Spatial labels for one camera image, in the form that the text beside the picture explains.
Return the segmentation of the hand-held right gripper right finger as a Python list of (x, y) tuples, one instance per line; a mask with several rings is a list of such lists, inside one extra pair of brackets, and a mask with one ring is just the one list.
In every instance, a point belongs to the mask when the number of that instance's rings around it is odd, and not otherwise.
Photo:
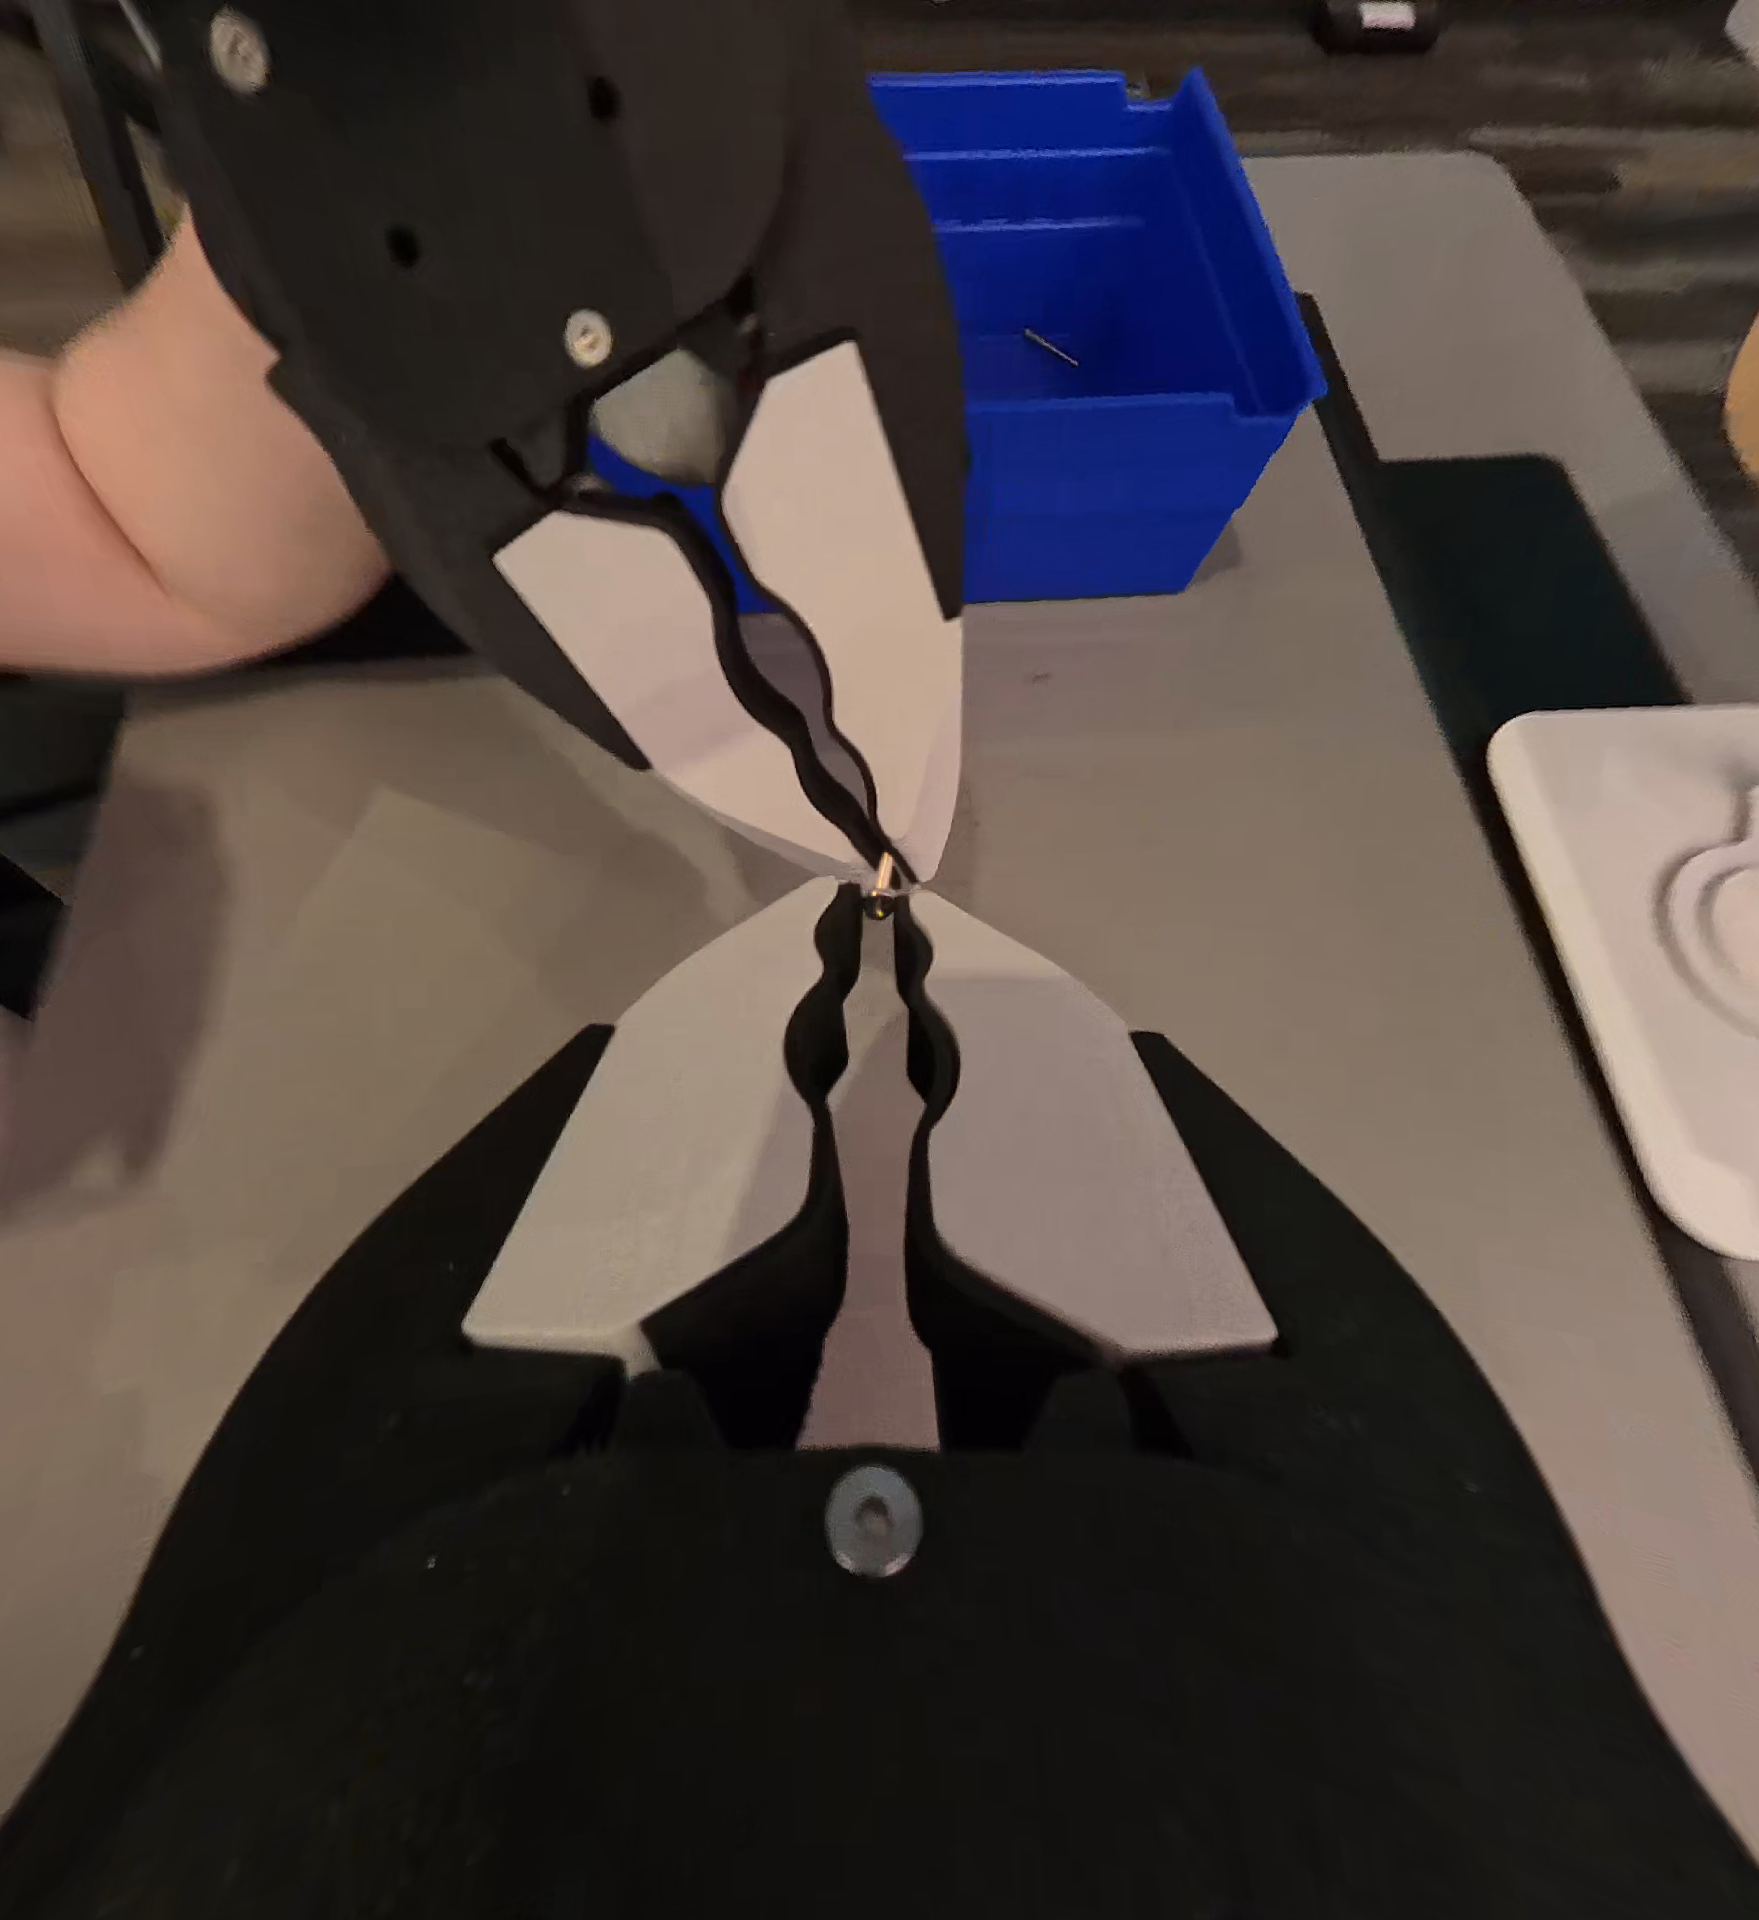
[(919, 889), (894, 912), (906, 1299), (944, 1449), (1019, 1449), (1079, 1374), (1267, 1353), (1279, 1330), (1128, 1022)]

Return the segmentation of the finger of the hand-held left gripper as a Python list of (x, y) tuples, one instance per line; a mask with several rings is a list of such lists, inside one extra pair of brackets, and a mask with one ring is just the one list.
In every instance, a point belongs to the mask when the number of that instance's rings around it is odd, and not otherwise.
[(493, 566), (681, 800), (809, 869), (879, 867), (799, 709), (749, 657), (730, 576), (674, 494), (578, 494)]
[(939, 607), (856, 342), (770, 375), (721, 509), (754, 585), (819, 651), (875, 830), (908, 883), (929, 883), (963, 774), (963, 615)]

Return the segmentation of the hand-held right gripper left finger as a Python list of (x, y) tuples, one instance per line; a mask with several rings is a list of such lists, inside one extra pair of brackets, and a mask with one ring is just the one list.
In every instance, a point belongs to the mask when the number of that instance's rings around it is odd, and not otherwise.
[(841, 1308), (832, 1094), (858, 886), (806, 882), (664, 974), (610, 1032), (466, 1312), (479, 1348), (690, 1377), (734, 1449), (792, 1449)]

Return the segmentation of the blue plastic bin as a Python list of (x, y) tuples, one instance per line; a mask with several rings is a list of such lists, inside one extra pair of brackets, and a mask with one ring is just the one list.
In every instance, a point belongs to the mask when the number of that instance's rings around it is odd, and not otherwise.
[[(1198, 71), (875, 75), (939, 247), (965, 372), (973, 606), (1187, 590), (1324, 395)], [(1068, 369), (1020, 339), (1082, 360)]]

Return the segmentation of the person's left forearm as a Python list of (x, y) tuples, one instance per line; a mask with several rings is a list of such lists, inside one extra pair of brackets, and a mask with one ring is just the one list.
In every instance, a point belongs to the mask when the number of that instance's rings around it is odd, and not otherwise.
[(310, 641), (389, 561), (191, 214), (54, 360), (0, 349), (0, 671), (176, 679)]

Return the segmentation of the white stand base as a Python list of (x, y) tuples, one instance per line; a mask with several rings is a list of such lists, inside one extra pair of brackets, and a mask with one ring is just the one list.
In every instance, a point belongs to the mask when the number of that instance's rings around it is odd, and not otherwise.
[(1759, 1262), (1759, 707), (1531, 712), (1488, 771), (1653, 1200)]

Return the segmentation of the black floor box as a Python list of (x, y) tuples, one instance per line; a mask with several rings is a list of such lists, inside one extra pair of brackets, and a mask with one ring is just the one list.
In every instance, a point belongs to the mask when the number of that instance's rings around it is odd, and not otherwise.
[(1312, 3), (1312, 38), (1329, 59), (1429, 55), (1442, 32), (1438, 3)]

